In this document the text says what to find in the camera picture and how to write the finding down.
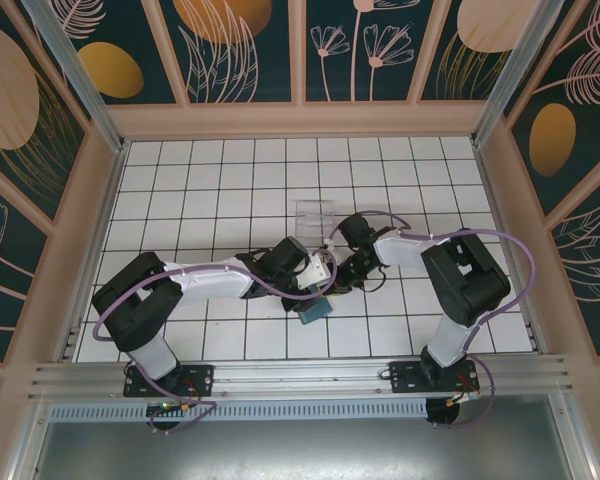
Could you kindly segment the blue leather card holder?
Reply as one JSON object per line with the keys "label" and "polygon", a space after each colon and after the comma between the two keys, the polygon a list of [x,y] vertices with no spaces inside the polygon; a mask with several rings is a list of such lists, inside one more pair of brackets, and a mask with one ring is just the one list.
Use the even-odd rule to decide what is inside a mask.
{"label": "blue leather card holder", "polygon": [[297,311],[298,317],[303,325],[328,317],[333,308],[325,297],[315,297],[304,300]]}

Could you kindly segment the clear acrylic card stand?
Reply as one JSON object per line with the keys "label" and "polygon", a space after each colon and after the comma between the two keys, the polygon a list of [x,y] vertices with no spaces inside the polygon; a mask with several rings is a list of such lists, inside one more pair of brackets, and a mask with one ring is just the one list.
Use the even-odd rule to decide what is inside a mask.
{"label": "clear acrylic card stand", "polygon": [[297,200],[294,237],[305,247],[318,247],[336,227],[334,200]]}

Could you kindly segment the grey metal sheet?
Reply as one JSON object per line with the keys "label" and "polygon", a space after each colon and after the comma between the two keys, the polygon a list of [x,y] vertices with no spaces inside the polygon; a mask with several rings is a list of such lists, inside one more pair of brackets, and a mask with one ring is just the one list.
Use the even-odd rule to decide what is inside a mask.
{"label": "grey metal sheet", "polygon": [[419,418],[216,420],[172,436],[142,422],[42,417],[17,480],[600,480],[567,411],[500,397],[479,424]]}

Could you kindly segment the small green circuit board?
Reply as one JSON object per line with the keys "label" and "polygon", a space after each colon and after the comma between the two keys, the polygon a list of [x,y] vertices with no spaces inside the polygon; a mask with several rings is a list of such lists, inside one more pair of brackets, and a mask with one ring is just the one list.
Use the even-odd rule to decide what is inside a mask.
{"label": "small green circuit board", "polygon": [[153,402],[146,407],[145,416],[151,417],[166,417],[176,418],[182,417],[185,412],[190,409],[190,404],[182,404],[179,402]]}

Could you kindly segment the aluminium mounting rail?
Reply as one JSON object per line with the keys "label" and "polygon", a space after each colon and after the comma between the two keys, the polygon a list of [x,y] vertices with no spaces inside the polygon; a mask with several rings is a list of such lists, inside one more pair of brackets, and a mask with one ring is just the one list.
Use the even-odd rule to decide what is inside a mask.
{"label": "aluminium mounting rail", "polygon": [[[322,360],[217,361],[211,398],[231,400],[300,400],[387,397],[380,378],[388,358]],[[474,362],[484,392],[489,369],[498,395],[550,394],[573,387],[558,355],[478,354]],[[122,400],[124,364],[47,363],[38,365],[25,387],[26,398],[39,402]]]}

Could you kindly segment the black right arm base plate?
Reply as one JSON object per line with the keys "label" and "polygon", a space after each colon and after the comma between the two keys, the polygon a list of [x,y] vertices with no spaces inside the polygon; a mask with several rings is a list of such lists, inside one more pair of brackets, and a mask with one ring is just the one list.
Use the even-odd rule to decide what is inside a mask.
{"label": "black right arm base plate", "polygon": [[429,378],[419,360],[389,364],[389,381],[394,393],[442,394],[480,390],[475,363],[464,359],[447,368],[435,367]]}

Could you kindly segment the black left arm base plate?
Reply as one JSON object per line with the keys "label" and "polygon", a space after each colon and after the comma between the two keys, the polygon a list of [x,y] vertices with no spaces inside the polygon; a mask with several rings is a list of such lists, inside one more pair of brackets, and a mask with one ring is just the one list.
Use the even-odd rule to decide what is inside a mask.
{"label": "black left arm base plate", "polygon": [[[122,395],[125,398],[155,398],[162,395],[140,373],[136,366],[128,366],[125,371]],[[178,397],[197,399],[210,397],[214,382],[212,365],[180,365],[171,373],[155,380],[162,389]]]}

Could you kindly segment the aluminium frame post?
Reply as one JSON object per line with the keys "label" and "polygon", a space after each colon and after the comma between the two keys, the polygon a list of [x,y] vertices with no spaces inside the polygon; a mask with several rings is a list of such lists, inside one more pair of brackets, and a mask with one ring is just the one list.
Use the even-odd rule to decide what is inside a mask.
{"label": "aluminium frame post", "polygon": [[21,0],[21,3],[38,26],[42,38],[66,72],[69,82],[75,88],[107,144],[115,152],[121,152],[124,138],[120,135],[106,104],[89,78],[73,44],[57,22],[52,7],[46,0]]}
{"label": "aluminium frame post", "polygon": [[471,133],[471,144],[476,150],[481,148],[492,133],[514,91],[555,24],[563,4],[564,0],[540,0],[535,7]]}

